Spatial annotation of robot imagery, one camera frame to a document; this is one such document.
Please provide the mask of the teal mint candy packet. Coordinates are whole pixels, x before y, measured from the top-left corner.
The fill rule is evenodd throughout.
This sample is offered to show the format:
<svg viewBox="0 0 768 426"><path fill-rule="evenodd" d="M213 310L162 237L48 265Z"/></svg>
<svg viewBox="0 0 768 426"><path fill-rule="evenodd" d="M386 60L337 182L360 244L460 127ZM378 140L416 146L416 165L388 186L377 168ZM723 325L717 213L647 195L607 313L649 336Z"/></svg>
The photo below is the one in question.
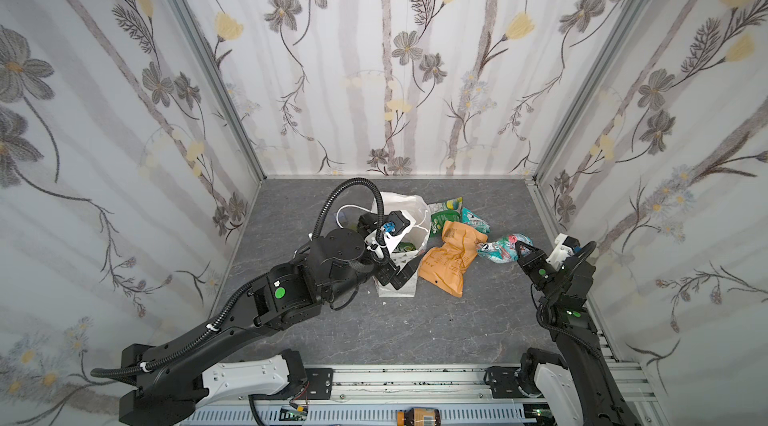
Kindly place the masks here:
<svg viewBox="0 0 768 426"><path fill-rule="evenodd" d="M490 225L487 221L477 216L469 208L462 208L461 222L471 226L476 231L488 236L490 234Z"/></svg>
<svg viewBox="0 0 768 426"><path fill-rule="evenodd" d="M477 254L497 264L516 262L519 259L516 244L519 242L534 245L532 239L526 235L509 234L495 241L479 243Z"/></svg>

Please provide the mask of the white paper bag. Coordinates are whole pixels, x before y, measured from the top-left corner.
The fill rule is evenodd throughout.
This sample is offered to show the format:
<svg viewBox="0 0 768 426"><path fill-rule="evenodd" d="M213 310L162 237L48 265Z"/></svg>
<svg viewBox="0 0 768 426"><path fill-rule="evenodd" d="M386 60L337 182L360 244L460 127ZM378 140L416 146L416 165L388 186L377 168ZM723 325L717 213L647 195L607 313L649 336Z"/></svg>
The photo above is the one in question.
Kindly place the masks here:
<svg viewBox="0 0 768 426"><path fill-rule="evenodd" d="M418 195L382 192L384 216L391 223L384 234L386 248L394 272L386 272L386 281L375 280L381 298L412 298L416 294L419 262L430 236L431 213L426 202ZM352 229L364 238L367 246L376 240L378 228L377 203L370 207L355 203L342 204L334 214L338 226Z"/></svg>

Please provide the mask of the green fruit candy packet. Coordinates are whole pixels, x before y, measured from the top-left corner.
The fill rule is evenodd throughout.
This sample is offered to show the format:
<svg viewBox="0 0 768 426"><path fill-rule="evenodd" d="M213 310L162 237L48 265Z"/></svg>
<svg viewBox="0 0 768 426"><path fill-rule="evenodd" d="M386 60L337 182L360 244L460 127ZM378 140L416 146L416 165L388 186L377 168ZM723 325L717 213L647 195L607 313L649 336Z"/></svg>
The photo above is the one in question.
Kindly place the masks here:
<svg viewBox="0 0 768 426"><path fill-rule="evenodd" d="M402 253L402 252L413 252L417 251L418 248L411 242L402 241L398 244L396 248L396 252Z"/></svg>

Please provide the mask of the orange paper snack packet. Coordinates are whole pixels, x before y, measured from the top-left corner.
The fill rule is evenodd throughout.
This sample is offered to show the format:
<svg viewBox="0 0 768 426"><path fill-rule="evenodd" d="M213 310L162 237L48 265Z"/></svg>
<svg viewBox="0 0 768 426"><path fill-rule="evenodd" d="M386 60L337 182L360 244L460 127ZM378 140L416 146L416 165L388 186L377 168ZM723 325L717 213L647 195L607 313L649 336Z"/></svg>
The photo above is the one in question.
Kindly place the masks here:
<svg viewBox="0 0 768 426"><path fill-rule="evenodd" d="M448 221L441 238L443 244L431 248L421 259L418 274L429 284L461 298L464 274L477 257L478 246L488 236L470 225Z"/></svg>

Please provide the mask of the green snack packet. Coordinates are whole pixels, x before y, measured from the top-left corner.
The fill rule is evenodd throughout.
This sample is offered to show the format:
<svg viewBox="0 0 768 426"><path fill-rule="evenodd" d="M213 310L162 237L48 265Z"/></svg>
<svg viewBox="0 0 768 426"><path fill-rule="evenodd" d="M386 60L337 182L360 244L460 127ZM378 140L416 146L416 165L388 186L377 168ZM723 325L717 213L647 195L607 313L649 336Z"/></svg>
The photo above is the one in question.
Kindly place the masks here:
<svg viewBox="0 0 768 426"><path fill-rule="evenodd" d="M430 236L442 234L446 221L460 222L462 218L463 198L456 197L428 204L430 211Z"/></svg>

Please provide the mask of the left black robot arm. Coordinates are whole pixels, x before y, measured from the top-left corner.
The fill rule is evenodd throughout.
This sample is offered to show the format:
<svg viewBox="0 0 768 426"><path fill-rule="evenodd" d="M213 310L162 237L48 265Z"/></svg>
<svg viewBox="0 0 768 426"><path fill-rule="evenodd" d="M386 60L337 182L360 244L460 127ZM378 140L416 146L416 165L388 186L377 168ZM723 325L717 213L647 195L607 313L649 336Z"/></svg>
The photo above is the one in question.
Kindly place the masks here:
<svg viewBox="0 0 768 426"><path fill-rule="evenodd" d="M374 210L354 229L323 230L335 200L354 186L368 189ZM325 200L306 243L292 258L241 285L220 311L182 336L151 346L134 343L118 368L91 370L94 378L131 386L119 403L126 425L175 425L224 393L227 380L215 368L244 346L318 316L323 308L348 307L370 279L389 282L394 252L418 226L400 206L387 206L377 185L364 177L340 183Z"/></svg>

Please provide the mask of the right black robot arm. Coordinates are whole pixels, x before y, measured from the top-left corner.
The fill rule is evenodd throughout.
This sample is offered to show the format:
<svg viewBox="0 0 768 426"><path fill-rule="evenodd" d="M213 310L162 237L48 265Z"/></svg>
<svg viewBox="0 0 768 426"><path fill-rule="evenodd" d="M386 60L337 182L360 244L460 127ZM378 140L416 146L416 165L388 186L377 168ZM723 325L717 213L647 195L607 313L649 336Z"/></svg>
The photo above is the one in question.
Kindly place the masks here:
<svg viewBox="0 0 768 426"><path fill-rule="evenodd" d="M536 321L558 351L529 349L521 358L518 388L546 400L558 425L638 425L601 351L597 327L586 308L596 248L561 234L551 253L521 240L517 263L541 293Z"/></svg>

